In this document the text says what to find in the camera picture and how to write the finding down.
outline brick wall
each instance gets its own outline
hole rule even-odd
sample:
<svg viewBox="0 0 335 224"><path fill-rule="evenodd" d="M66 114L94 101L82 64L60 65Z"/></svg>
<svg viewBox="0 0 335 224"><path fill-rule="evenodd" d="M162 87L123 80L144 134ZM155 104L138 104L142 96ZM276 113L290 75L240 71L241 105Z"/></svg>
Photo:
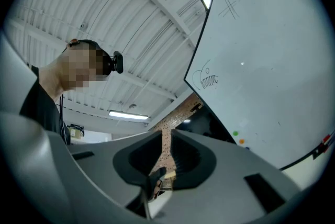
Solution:
<svg viewBox="0 0 335 224"><path fill-rule="evenodd" d="M151 131L162 130L163 134L162 155L159 157L156 165L152 169L152 172L163 166L166 167L167 173L176 169L175 163L170 154L171 129L174 129L194 114L196 110L191 111L191 109L199 103L199 108L201 108L203 106L202 101L193 93L172 112L170 112L163 120L151 128Z"/></svg>

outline drawing on whiteboard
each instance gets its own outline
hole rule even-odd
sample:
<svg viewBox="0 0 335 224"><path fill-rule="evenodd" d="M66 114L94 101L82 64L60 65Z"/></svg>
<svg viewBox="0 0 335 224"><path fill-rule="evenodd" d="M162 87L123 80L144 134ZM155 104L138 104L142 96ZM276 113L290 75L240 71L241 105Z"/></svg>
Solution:
<svg viewBox="0 0 335 224"><path fill-rule="evenodd" d="M217 80L218 76L216 76L214 74L206 76L207 74L209 74L209 67L205 68L205 66L207 65L207 63L209 61L210 60L208 60L205 63L205 65L203 66L203 68L201 70L196 70L192 75L193 84L198 90L200 90L201 87L203 89L205 89L209 86L213 86L213 85L218 83L218 80Z"/></svg>
<svg viewBox="0 0 335 224"><path fill-rule="evenodd" d="M236 19L235 18L235 16L234 16L234 13L238 16L238 17L240 17L238 14L237 14L237 12L235 11L235 9L234 9L234 6L237 4L237 2L239 2L240 0L236 0L236 1L233 1L232 3L229 1L229 0L225 0L225 2L226 2L226 4L227 4L227 7L225 8L225 9L223 9L219 14L218 14L218 16L219 15L221 15L223 12L225 12L224 13L224 15L222 16L222 17L224 17L226 14L228 14L229 12L231 12L231 14L232 14L232 16L233 16L233 18L234 19Z"/></svg>

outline neck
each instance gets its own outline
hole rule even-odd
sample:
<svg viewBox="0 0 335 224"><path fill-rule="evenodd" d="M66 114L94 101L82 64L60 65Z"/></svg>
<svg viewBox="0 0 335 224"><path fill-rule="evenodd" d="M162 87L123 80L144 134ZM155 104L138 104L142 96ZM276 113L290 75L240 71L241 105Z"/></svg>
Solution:
<svg viewBox="0 0 335 224"><path fill-rule="evenodd" d="M62 86L61 75L57 59L49 65L39 68L38 72L39 84L55 102L67 90Z"/></svg>

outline fluorescent light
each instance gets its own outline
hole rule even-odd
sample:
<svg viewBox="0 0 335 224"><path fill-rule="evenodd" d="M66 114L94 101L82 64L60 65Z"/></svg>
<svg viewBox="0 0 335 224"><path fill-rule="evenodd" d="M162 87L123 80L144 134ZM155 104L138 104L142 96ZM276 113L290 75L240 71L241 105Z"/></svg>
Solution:
<svg viewBox="0 0 335 224"><path fill-rule="evenodd" d="M144 116L144 115L120 113L120 112L117 112L117 111L110 111L109 115L114 116L114 117L137 119L137 120L146 120L148 118L147 116Z"/></svg>
<svg viewBox="0 0 335 224"><path fill-rule="evenodd" d="M210 7L211 0L202 0L202 2L205 5L206 9L208 10Z"/></svg>

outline ceiling light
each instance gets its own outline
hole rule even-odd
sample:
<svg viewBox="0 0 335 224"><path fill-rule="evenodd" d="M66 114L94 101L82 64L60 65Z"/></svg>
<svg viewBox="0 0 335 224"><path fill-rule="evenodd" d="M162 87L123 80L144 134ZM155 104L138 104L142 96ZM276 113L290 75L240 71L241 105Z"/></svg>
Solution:
<svg viewBox="0 0 335 224"><path fill-rule="evenodd" d="M211 0L201 0L201 2L202 2L203 5L205 6L206 11L209 10Z"/></svg>
<svg viewBox="0 0 335 224"><path fill-rule="evenodd" d="M119 111L113 111L113 110L109 112L109 116L127 118L127 119L137 119L137 120L146 120L148 118L145 115L121 113Z"/></svg>

